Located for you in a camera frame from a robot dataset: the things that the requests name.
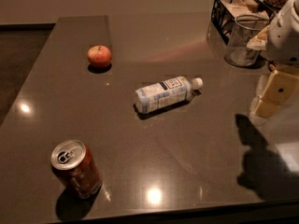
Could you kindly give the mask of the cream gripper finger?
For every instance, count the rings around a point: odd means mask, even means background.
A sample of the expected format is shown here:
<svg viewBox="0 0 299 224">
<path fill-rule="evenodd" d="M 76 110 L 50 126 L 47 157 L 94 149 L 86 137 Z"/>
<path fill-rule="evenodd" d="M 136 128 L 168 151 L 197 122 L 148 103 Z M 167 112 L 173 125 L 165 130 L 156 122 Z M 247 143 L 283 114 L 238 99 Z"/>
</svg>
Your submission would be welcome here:
<svg viewBox="0 0 299 224">
<path fill-rule="evenodd" d="M 278 66 L 268 76 L 260 77 L 253 113 L 270 118 L 299 91 L 299 69 L 293 66 Z"/>
<path fill-rule="evenodd" d="M 264 27 L 256 36 L 254 36 L 247 43 L 247 48 L 254 49 L 254 50 L 266 50 L 268 31 L 269 31 L 269 26 Z"/>
</svg>

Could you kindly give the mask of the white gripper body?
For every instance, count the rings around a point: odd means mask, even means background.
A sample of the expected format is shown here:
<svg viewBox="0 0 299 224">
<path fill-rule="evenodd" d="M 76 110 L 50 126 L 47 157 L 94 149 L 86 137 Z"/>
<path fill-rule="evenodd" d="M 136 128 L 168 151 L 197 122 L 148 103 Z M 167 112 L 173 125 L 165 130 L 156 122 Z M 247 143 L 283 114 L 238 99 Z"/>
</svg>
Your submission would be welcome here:
<svg viewBox="0 0 299 224">
<path fill-rule="evenodd" d="M 270 60 L 299 66 L 299 19 L 297 15 L 276 16 L 267 33 L 266 53 Z"/>
</svg>

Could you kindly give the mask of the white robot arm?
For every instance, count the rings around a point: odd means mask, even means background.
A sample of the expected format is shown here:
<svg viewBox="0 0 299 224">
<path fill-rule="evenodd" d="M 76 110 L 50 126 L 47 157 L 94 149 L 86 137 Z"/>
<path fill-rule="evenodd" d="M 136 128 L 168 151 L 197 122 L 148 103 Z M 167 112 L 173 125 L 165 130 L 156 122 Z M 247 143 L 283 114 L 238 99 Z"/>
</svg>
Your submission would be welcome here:
<svg viewBox="0 0 299 224">
<path fill-rule="evenodd" d="M 252 112 L 265 119 L 273 116 L 299 88 L 299 0 L 288 0 L 247 44 L 264 50 L 271 73 L 261 76 Z"/>
</svg>

